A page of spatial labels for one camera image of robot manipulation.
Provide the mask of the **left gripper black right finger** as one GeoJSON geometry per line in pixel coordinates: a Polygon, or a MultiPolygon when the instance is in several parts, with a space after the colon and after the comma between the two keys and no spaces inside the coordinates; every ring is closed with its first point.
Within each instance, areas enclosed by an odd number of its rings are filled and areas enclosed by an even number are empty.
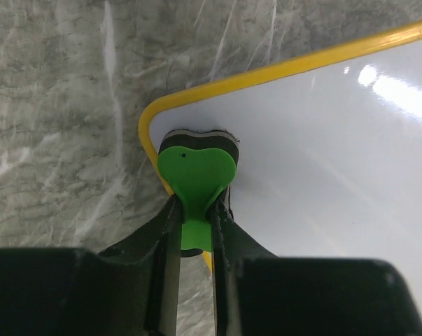
{"type": "Polygon", "coordinates": [[[416,305],[391,264],[275,256],[221,201],[210,224],[217,335],[422,335],[416,305]]]}

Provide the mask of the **orange framed whiteboard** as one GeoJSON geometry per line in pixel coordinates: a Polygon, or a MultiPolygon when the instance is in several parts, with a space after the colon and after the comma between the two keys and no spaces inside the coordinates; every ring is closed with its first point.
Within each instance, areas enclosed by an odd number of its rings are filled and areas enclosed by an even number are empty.
{"type": "Polygon", "coordinates": [[[380,258],[422,286],[422,21],[155,100],[151,161],[180,128],[239,141],[233,209],[271,251],[380,258]]]}

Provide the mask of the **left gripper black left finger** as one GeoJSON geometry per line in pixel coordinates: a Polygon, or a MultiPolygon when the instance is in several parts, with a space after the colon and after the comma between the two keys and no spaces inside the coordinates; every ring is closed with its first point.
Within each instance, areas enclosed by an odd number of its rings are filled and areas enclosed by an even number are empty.
{"type": "Polygon", "coordinates": [[[94,253],[0,248],[0,335],[173,335],[181,203],[94,253]]]}

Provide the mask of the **green whiteboard eraser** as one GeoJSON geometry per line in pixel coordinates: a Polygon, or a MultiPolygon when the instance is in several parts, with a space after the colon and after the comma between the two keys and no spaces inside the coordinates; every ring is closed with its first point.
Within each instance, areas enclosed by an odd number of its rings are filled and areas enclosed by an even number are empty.
{"type": "Polygon", "coordinates": [[[181,256],[189,258],[212,251],[207,212],[234,180],[239,142],[229,132],[167,133],[158,151],[157,170],[182,206],[181,256]]]}

